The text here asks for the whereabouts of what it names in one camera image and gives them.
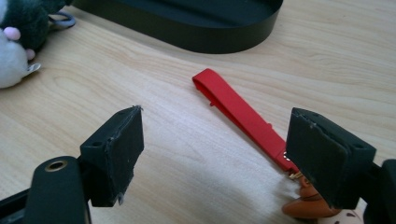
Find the orange object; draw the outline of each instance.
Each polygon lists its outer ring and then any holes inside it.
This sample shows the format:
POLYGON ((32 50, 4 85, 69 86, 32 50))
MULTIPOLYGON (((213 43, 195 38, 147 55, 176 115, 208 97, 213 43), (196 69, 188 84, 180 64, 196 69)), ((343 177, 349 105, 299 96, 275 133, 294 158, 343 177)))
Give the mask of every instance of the orange object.
POLYGON ((296 218, 314 219, 332 217, 341 212, 340 209, 330 208, 305 176, 300 177, 299 181, 300 198, 283 205, 284 214, 296 218))

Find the black tray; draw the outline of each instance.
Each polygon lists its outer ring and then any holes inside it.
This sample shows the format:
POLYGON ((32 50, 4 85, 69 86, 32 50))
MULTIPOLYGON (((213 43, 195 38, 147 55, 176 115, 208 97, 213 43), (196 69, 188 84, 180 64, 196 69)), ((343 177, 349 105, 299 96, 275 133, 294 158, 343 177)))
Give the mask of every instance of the black tray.
POLYGON ((169 44, 233 53, 260 44, 283 0, 75 0, 73 5, 169 44))

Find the screw hole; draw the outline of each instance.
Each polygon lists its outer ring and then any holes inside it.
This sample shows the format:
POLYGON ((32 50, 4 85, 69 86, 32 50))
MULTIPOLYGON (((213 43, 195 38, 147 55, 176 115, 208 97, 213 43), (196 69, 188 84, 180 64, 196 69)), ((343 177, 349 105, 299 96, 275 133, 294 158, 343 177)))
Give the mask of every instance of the screw hole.
POLYGON ((67 161, 54 161, 46 166, 47 172, 56 172, 66 167, 67 161))
POLYGON ((93 147, 99 147, 101 145, 102 145, 102 142, 94 142, 94 143, 92 143, 93 147))

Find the wooden table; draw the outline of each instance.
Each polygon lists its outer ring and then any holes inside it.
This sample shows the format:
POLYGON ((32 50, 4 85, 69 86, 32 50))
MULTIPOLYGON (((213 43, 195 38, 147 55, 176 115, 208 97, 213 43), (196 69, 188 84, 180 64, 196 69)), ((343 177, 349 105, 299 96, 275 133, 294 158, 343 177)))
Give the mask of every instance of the wooden table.
POLYGON ((286 0, 259 46, 193 53, 74 7, 42 68, 0 90, 0 198, 30 187, 48 159, 79 146, 117 111, 142 105, 145 150, 125 202, 100 223, 299 223, 282 204, 298 185, 198 92, 209 67, 284 138, 293 107, 340 124, 396 158, 396 2, 286 0))

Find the wood grain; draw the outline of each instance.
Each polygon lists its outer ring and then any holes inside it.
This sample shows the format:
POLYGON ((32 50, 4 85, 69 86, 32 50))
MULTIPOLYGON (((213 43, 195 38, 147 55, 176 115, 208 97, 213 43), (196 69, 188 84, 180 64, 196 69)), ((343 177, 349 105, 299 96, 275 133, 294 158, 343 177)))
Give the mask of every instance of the wood grain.
POLYGON ((49 35, 39 72, 0 90, 0 199, 115 112, 142 105, 145 150, 125 203, 93 223, 299 223, 280 207, 297 184, 198 92, 219 72, 286 138, 290 111, 316 111, 396 158, 396 2, 286 0, 272 34, 243 52, 189 52, 74 7, 49 35))

